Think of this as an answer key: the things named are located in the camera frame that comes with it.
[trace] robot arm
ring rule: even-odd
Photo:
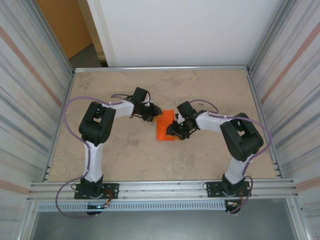
[[[135,89],[132,96],[121,102],[110,104],[91,102],[79,126],[82,140],[90,146],[90,168],[87,175],[80,180],[87,195],[97,198],[102,193],[103,149],[110,136],[114,119],[138,115],[146,122],[154,122],[161,114],[161,109],[151,102],[149,92],[140,87]],[[85,169],[83,174],[87,171],[89,161],[87,146],[84,147]]]
[[[211,130],[221,133],[232,156],[229,168],[222,176],[223,192],[226,196],[234,196],[245,181],[244,172],[252,155],[256,154],[264,141],[254,127],[245,120],[228,119],[210,116],[208,111],[196,111],[188,101],[177,107],[177,121],[168,126],[166,134],[177,136],[181,140],[188,139],[197,130]],[[248,118],[244,113],[236,115]]]

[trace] orange block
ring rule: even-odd
[[[167,136],[167,127],[175,120],[175,111],[162,110],[162,117],[156,121],[156,139],[158,141],[172,141],[175,140],[173,136]]]

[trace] gray floor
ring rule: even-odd
[[[285,199],[255,199],[238,216],[213,210],[118,211],[70,219],[58,212],[40,212],[31,239],[296,240],[297,236]]]
[[[101,68],[101,64],[93,44],[89,45],[69,59],[75,68]]]

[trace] speckled tabletop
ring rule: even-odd
[[[115,101],[110,95],[132,94],[136,87],[148,90],[152,101],[163,110],[184,101],[204,99],[215,104],[220,114],[246,113],[259,120],[246,74],[242,70],[81,72],[75,76],[71,98],[91,96]],[[67,109],[67,121],[79,136],[79,124],[91,101],[78,100]],[[198,111],[210,106],[192,103]],[[84,145],[61,128],[48,181],[62,182],[84,171]],[[221,134],[200,130],[183,141],[157,141],[156,123],[122,117],[113,122],[103,150],[104,181],[170,181],[220,179],[231,155]],[[247,174],[253,178],[275,178],[268,152],[254,159]]]

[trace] ventilation grille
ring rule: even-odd
[[[88,202],[63,202],[59,207],[64,212],[92,212]],[[190,201],[114,201],[102,211],[170,211],[170,210],[226,210],[224,200],[190,200]],[[38,212],[57,212],[54,202],[41,203]]]

